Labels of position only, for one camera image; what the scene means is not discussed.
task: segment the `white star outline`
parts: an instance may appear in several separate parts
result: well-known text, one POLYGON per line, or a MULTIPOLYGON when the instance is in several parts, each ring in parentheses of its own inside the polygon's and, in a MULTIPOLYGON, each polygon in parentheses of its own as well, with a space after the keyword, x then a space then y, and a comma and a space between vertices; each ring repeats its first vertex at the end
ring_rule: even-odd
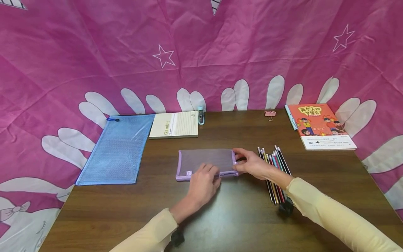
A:
POLYGON ((159 49, 160 49, 160 53, 159 53, 159 54, 154 54, 153 57, 156 57, 157 59, 160 60, 160 62, 161 62, 161 68, 164 68, 164 66, 165 66, 166 63, 171 64, 172 66, 175 66, 175 63, 174 63, 174 62, 172 61, 172 59, 171 59, 171 56, 172 56, 172 54, 174 53, 174 51, 165 52, 164 49, 162 48, 162 46, 161 46, 160 44, 158 44, 158 47, 159 47, 159 49), (165 61, 164 64, 162 64, 161 58, 158 57, 158 56, 161 55, 161 50, 164 52, 164 54, 171 53, 171 55, 169 55, 169 57, 168 57, 168 59, 169 59, 171 62, 165 61))
POLYGON ((347 48, 347 39, 349 39, 349 38, 353 35, 354 32, 355 32, 355 31, 350 31, 350 32, 349 32, 349 24, 347 24, 346 27, 344 28, 343 33, 342 33, 341 35, 339 35, 339 36, 334 36, 334 37, 333 37, 335 40, 337 40, 336 45, 334 46, 333 51, 336 51, 337 48, 339 48, 339 46, 342 46, 342 47, 344 47, 344 48, 347 48), (341 36, 343 36, 344 34, 349 34, 349 36, 346 38, 345 44, 343 45, 342 43, 339 43, 340 40, 338 39, 338 37, 341 37, 341 36))

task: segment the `cream sleeve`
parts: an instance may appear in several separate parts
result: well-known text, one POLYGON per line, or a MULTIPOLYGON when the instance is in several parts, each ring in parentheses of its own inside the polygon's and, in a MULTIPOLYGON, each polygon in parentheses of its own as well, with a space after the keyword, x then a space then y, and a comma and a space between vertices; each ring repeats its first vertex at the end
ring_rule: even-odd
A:
POLYGON ((286 190, 295 207, 355 252, 402 252, 403 249, 364 218, 300 178, 286 190))
POLYGON ((166 208, 110 252, 162 252, 177 227, 178 224, 166 208))

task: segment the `wooden table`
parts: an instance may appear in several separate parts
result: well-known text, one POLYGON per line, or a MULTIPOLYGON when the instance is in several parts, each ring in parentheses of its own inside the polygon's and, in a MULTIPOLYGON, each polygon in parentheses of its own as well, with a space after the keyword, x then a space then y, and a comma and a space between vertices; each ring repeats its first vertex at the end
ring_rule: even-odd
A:
MULTIPOLYGON (((370 221, 403 246, 403 224, 352 151, 305 151, 285 110, 208 112, 198 138, 148 140, 137 184, 76 186, 40 252, 107 252, 186 195, 176 182, 178 150, 281 147, 292 174, 370 221)), ((266 183, 249 174, 222 181, 218 195, 187 219, 185 242, 166 251, 348 251, 295 209, 282 219, 266 183)))

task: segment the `pencil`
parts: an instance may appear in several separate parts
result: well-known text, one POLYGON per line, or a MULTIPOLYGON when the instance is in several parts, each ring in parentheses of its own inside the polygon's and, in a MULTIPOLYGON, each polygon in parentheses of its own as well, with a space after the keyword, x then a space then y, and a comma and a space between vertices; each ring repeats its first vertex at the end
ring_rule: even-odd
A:
MULTIPOLYGON (((266 153, 264 152, 264 148, 262 148, 262 154, 263 154, 263 157, 265 157, 264 160, 266 161, 266 163, 270 164, 269 159, 267 158, 266 153)), ((271 182, 271 181, 270 181, 270 186, 271 186, 271 188, 273 190, 275 204, 279 204, 280 200, 278 199, 278 192, 277 192, 276 187, 274 186, 273 182, 271 182)))
MULTIPOLYGON (((264 148, 261 149, 261 153, 262 153, 262 156, 265 157, 263 160, 264 160, 266 163, 269 163, 269 162, 268 162, 268 159, 267 159, 267 157, 266 157, 266 154, 264 153, 264 148)), ((279 201, 278 201, 278 198, 277 198, 277 195, 276 195, 276 190, 275 190, 275 188, 274 188, 274 186, 273 186, 273 183, 272 183, 271 181, 268 181, 268 182, 267 182, 267 185, 269 185, 269 184, 270 184, 269 188, 271 188, 271 191, 272 191, 272 193, 273 193, 274 204, 278 204, 279 201)))
POLYGON ((280 147, 278 147, 278 146, 276 146, 276 145, 275 145, 274 147, 275 147, 276 150, 278 151, 279 157, 280 157, 282 163, 284 164, 284 168, 285 168, 286 173, 288 173, 288 175, 291 176, 291 171, 290 171, 290 169, 289 169, 289 167, 288 167, 288 165, 287 165, 287 162, 285 162, 285 159, 284 159, 283 153, 282 153, 281 150, 280 150, 280 147))
MULTIPOLYGON (((271 164, 271 165, 274 166, 272 157, 271 157, 270 155, 268 155, 268 154, 265 154, 265 155, 266 155, 266 158, 269 160, 269 164, 271 164)), ((281 198, 281 194, 280 194, 280 190, 279 190, 278 185, 276 185, 276 184, 273 183, 273 182, 272 182, 272 185, 273 185, 274 190, 276 191, 277 198, 278 198, 278 203, 282 203, 282 198, 281 198)))
MULTIPOLYGON (((285 172, 284 169, 281 167, 280 161, 279 161, 278 156, 276 155, 275 152, 273 152, 273 157, 276 159, 276 163, 277 163, 277 165, 278 165, 278 168, 279 168, 281 171, 285 172)), ((285 202, 286 193, 284 192, 283 189, 281 189, 281 192, 282 192, 282 194, 283 194, 283 198, 284 198, 284 202, 285 202)))
MULTIPOLYGON (((273 155, 271 155, 271 156, 267 155, 267 156, 268 156, 268 157, 271 159, 271 161, 273 162, 274 167, 278 168, 278 165, 276 164, 276 160, 274 159, 274 156, 273 156, 273 155)), ((281 189, 278 185, 276 185, 276 189, 277 189, 277 193, 278 193, 278 195, 279 195, 279 198, 280 198, 280 200, 281 200, 281 203, 284 203, 284 202, 285 202, 285 198, 284 198, 282 189, 281 189)))
MULTIPOLYGON (((263 156, 262 156, 262 154, 260 152, 259 147, 258 147, 258 153, 259 153, 259 157, 264 160, 264 158, 263 158, 263 156)), ((273 192, 272 192, 272 190, 271 190, 271 188, 269 186, 269 182, 267 180, 266 180, 266 184, 267 184, 267 190, 269 190, 270 200, 271 200, 271 202, 274 202, 274 195, 273 195, 273 192)))

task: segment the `book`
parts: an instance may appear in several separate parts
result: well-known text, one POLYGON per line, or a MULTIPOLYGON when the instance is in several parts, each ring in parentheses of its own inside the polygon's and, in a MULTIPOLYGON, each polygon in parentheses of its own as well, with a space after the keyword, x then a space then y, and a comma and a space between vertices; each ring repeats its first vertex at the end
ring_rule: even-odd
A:
POLYGON ((357 146, 326 103, 286 105, 306 150, 355 150, 357 146))
POLYGON ((198 111, 156 114, 150 139, 197 137, 198 111))

